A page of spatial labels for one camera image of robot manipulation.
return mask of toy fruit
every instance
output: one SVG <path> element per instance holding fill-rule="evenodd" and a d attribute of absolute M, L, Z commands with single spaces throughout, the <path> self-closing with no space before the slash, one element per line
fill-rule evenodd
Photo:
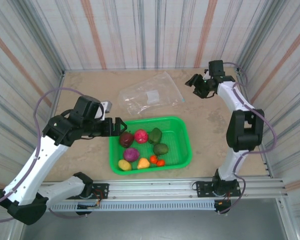
<path fill-rule="evenodd" d="M 134 161 L 138 160 L 139 157 L 140 153 L 134 147 L 127 148 L 123 152 L 123 158 L 130 163 L 133 163 Z"/>
<path fill-rule="evenodd" d="M 132 169 L 131 167 L 131 164 L 130 162 L 124 160 L 124 159 L 121 159 L 119 162 L 118 162 L 118 166 L 119 168 L 121 168 L 123 171 L 130 171 Z"/>
<path fill-rule="evenodd" d="M 139 129 L 134 133 L 134 139 L 138 144 L 144 144 L 148 141 L 148 133 L 143 129 Z"/>
<path fill-rule="evenodd" d="M 124 148 L 129 148 L 134 142 L 135 137 L 127 131 L 124 131 L 119 137 L 119 143 Z"/>
<path fill-rule="evenodd" d="M 164 165 L 166 165 L 166 162 L 165 162 L 165 160 L 160 159 L 160 160 L 156 163 L 156 165 L 157 165 L 158 167 L 163 167 Z"/>
<path fill-rule="evenodd" d="M 150 167 L 150 162 L 148 161 L 148 159 L 146 159 L 144 157 L 140 158 L 137 168 L 138 169 L 147 169 L 148 167 Z"/>
<path fill-rule="evenodd" d="M 149 139 L 148 142 L 150 144 L 159 144 L 162 138 L 162 131 L 155 127 L 150 133 L 149 133 Z"/>
<path fill-rule="evenodd" d="M 157 156 L 156 156 L 156 155 L 152 155 L 152 156 L 150 157 L 150 163 L 156 164 L 157 162 L 158 162 Z"/>
<path fill-rule="evenodd" d="M 159 143 L 157 145 L 154 145 L 153 147 L 153 153 L 157 156 L 164 155 L 169 151 L 169 148 L 164 143 Z"/>

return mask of beige tabletop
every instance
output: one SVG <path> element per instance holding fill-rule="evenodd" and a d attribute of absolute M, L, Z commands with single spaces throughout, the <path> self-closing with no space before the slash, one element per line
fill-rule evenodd
<path fill-rule="evenodd" d="M 119 91 L 166 71 L 177 85 L 185 102 L 176 106 L 148 111 L 142 116 L 132 116 L 118 104 Z M 156 179 L 211 177 L 225 161 L 228 145 L 226 132 L 230 121 L 224 101 L 215 95 L 211 99 L 200 99 L 193 94 L 193 87 L 185 82 L 202 69 L 151 69 L 68 72 L 63 87 L 73 88 L 100 101 L 111 101 L 112 109 L 107 117 L 121 117 L 123 121 L 160 116 L 178 116 L 184 120 L 193 152 L 191 163 L 181 169 L 117 175 L 109 165 L 109 140 L 96 137 L 92 140 L 77 140 L 53 166 L 46 181 L 63 181 L 74 173 L 83 172 L 94 180 Z M 232 68 L 225 69 L 227 75 L 235 77 Z M 72 109 L 78 99 L 76 93 L 62 91 L 56 114 Z M 247 156 L 240 175 L 265 175 L 265 165 L 260 155 Z"/>

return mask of green basket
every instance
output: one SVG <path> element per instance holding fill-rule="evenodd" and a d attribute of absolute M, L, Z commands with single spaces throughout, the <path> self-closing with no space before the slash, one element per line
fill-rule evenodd
<path fill-rule="evenodd" d="M 123 171 L 119 168 L 118 162 L 123 159 L 126 148 L 119 144 L 119 137 L 109 137 L 109 163 L 111 169 L 119 175 L 139 174 L 153 171 L 179 169 L 187 166 L 192 159 L 191 145 L 185 122 L 176 116 L 156 117 L 149 119 L 132 120 L 125 122 L 127 131 L 132 134 L 139 129 L 144 129 L 149 134 L 154 128 L 162 131 L 161 143 L 169 147 L 169 152 L 162 155 L 160 159 L 165 160 L 165 166 L 158 167 L 156 164 L 149 168 L 137 169 L 139 159 L 132 162 L 132 170 Z M 154 155 L 153 145 L 146 142 L 139 144 L 133 141 L 131 148 L 136 148 L 140 152 L 140 158 L 149 160 Z"/>

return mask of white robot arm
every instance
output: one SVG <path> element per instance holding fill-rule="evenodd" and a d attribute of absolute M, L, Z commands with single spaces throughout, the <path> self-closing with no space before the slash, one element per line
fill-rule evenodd
<path fill-rule="evenodd" d="M 195 87 L 193 93 L 202 99 L 218 94 L 232 112 L 226 132 L 228 151 L 225 162 L 217 169 L 210 184 L 206 182 L 203 185 L 197 184 L 197 189 L 203 188 L 202 192 L 206 195 L 212 193 L 220 197 L 240 189 L 236 174 L 246 158 L 246 153 L 253 151 L 262 142 L 264 122 L 248 108 L 263 117 L 265 114 L 261 109 L 255 109 L 248 103 L 232 76 L 225 75 L 222 60 L 210 61 L 209 68 L 204 73 L 204 76 L 195 74 L 185 85 L 189 87 L 193 85 Z"/>
<path fill-rule="evenodd" d="M 127 129 L 127 125 L 121 118 L 116 117 L 115 123 L 112 118 L 105 118 L 105 114 L 110 112 L 111 107 L 109 101 L 100 102 L 84 95 L 78 98 L 74 109 L 52 117 L 42 131 L 40 151 L 33 169 L 23 180 L 22 185 L 13 191 L 32 165 L 36 149 L 15 179 L 4 189 L 0 189 L 0 199 L 13 192 L 1 201 L 0 205 L 6 208 L 12 217 L 30 225 L 41 218 L 47 208 L 56 203 L 72 196 L 89 196 L 92 192 L 93 180 L 82 172 L 75 173 L 69 179 L 51 186 L 42 187 L 41 184 L 56 161 L 75 140 L 83 136 L 89 137 L 88 139 L 119 136 Z"/>

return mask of striped wall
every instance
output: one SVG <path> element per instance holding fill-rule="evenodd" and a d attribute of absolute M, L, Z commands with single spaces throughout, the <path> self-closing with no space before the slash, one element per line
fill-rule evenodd
<path fill-rule="evenodd" d="M 269 0 L 25 0 L 67 70 L 236 62 Z"/>
<path fill-rule="evenodd" d="M 278 135 L 267 160 L 273 175 L 286 183 L 300 225 L 300 0 L 278 2 L 272 16 L 241 64 L 250 77 L 251 103 L 264 110 Z M 263 144 L 272 143 L 266 127 Z"/>
<path fill-rule="evenodd" d="M 13 1 L 0 1 L 0 188 L 18 174 L 35 149 L 35 104 L 44 92 L 59 86 L 61 76 L 20 11 Z M 41 126 L 54 100 L 52 94 L 42 101 Z M 0 219 L 7 216 L 0 207 Z M 0 224 L 0 239 L 9 226 Z"/>

